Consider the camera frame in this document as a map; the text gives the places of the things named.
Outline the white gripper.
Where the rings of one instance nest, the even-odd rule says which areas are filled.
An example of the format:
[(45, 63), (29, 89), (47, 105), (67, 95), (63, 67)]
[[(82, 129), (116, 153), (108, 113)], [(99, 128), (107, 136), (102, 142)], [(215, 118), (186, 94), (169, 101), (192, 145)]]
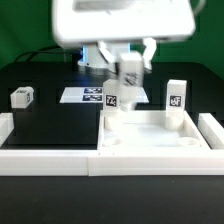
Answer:
[(189, 0), (52, 0), (55, 42), (64, 49), (98, 42), (111, 72), (116, 71), (116, 60), (105, 42), (139, 42), (145, 38), (144, 68), (151, 71), (155, 40), (182, 41), (195, 28)]

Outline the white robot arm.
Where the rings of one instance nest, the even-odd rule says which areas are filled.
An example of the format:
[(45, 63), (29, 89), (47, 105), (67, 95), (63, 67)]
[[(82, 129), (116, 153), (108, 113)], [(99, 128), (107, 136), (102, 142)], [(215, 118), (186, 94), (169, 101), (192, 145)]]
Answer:
[(113, 69), (141, 44), (149, 69), (157, 44), (186, 40), (195, 20), (190, 0), (52, 0), (52, 31), (60, 47), (83, 50), (80, 66)]

